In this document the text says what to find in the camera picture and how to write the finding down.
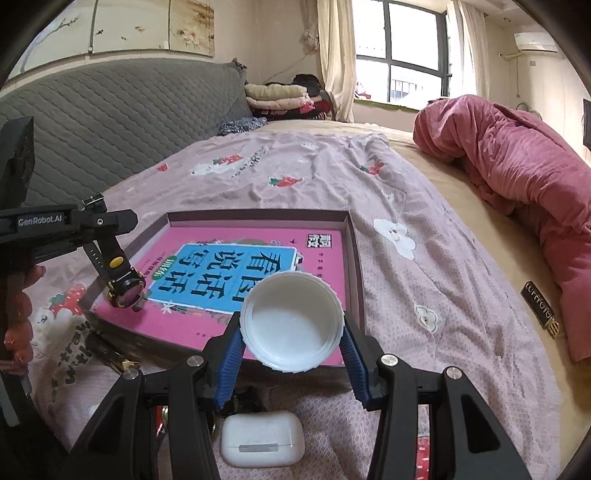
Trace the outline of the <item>person's left hand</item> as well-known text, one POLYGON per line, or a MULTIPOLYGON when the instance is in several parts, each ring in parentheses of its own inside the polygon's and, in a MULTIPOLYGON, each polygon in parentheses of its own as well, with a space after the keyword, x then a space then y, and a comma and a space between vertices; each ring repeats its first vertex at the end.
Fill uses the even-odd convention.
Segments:
POLYGON ((1 280, 1 309, 7 315, 3 345, 8 352, 8 359, 1 361, 1 371, 4 373, 16 376, 27 373, 27 366, 33 358, 33 330, 29 321, 33 307, 24 290, 34 285, 45 274, 44 266, 33 266, 25 274, 1 280))

